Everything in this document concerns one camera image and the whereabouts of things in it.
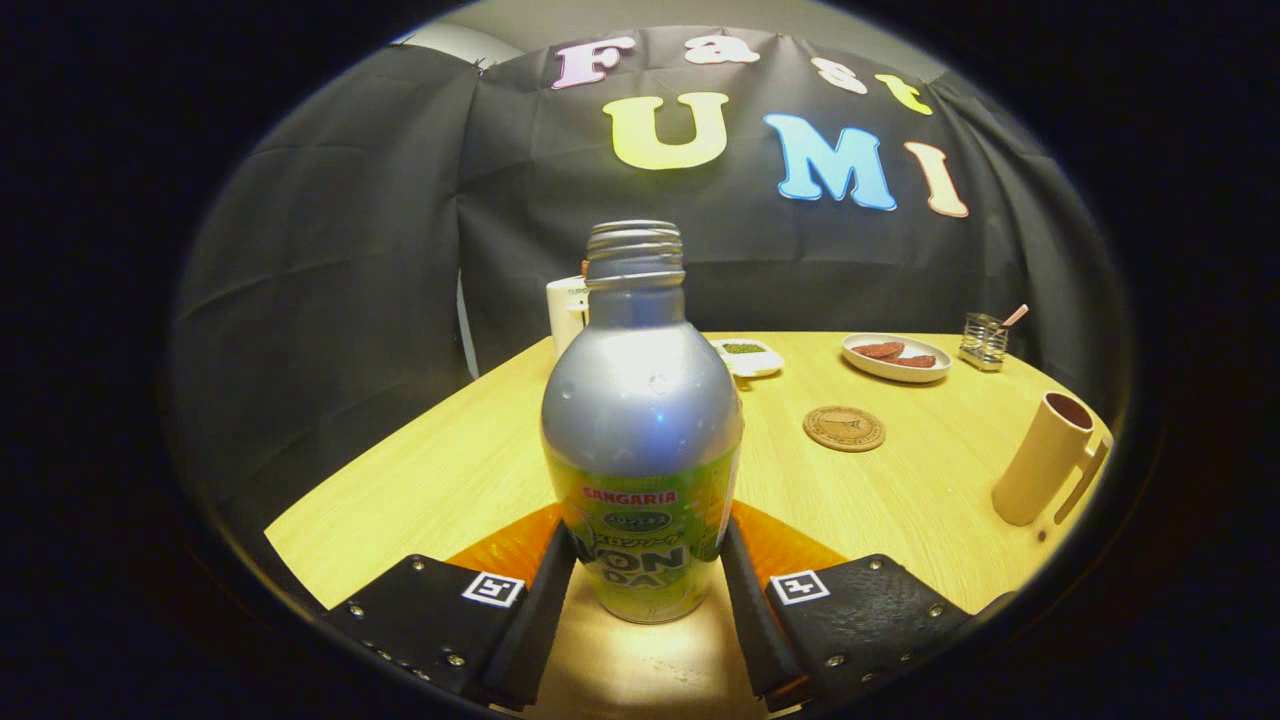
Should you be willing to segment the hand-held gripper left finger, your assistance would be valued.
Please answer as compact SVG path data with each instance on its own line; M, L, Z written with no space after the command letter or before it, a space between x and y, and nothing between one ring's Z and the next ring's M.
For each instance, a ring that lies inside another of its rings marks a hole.
M576 561L550 503L447 560L403 557L325 619L419 683L520 711L538 701Z

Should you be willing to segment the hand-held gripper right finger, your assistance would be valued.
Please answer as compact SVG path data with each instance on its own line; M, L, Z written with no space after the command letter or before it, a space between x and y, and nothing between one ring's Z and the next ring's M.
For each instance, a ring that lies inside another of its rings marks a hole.
M890 556L847 559L741 501L719 559L751 692L772 711L856 703L975 621Z

